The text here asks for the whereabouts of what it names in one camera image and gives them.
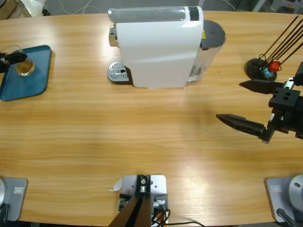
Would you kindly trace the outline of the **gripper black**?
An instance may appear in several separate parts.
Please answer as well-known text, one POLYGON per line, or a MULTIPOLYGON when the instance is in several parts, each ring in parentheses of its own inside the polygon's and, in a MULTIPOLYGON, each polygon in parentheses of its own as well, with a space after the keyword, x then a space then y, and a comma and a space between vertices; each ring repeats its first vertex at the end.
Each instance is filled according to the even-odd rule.
POLYGON ((5 73, 9 70, 11 64, 17 64, 27 59, 27 55, 22 52, 0 53, 0 73, 5 73))
POLYGON ((299 90, 293 90, 297 85, 294 79, 285 83, 269 80, 248 80, 239 84, 252 92, 273 94, 268 106, 272 108, 272 115, 267 128, 257 122, 233 114, 217 114, 216 117, 231 128, 258 137, 268 144, 275 131, 295 132, 295 137, 303 137, 303 97, 299 90))

